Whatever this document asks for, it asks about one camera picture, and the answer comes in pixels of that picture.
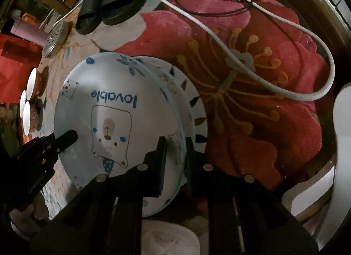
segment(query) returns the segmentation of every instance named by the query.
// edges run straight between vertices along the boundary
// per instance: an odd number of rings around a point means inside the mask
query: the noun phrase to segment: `round metal lid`
[[[54,49],[55,45],[57,44],[58,40],[61,37],[61,34],[64,29],[65,22],[59,22],[49,33],[48,38],[46,39],[44,48],[43,48],[43,57],[48,57],[52,50]]]

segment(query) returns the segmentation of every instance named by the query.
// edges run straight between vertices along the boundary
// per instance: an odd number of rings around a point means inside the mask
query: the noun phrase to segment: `orange object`
[[[6,41],[30,49],[36,54],[41,55],[42,48],[40,46],[1,33],[0,55]],[[21,63],[17,60],[0,56],[0,102],[19,103],[22,91],[26,89],[31,70],[39,66],[40,61],[38,60]]]
[[[40,26],[38,19],[35,16],[30,15],[29,13],[25,13],[22,16],[22,19],[24,21],[32,24],[32,25],[35,25],[35,26],[38,26],[38,27]]]

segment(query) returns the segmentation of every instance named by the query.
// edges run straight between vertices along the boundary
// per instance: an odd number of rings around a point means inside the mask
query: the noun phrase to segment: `pink cylinder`
[[[11,33],[35,44],[38,44],[41,47],[44,47],[46,39],[49,36],[49,34],[46,33],[43,29],[40,29],[26,22],[21,18],[17,18],[11,29]]]

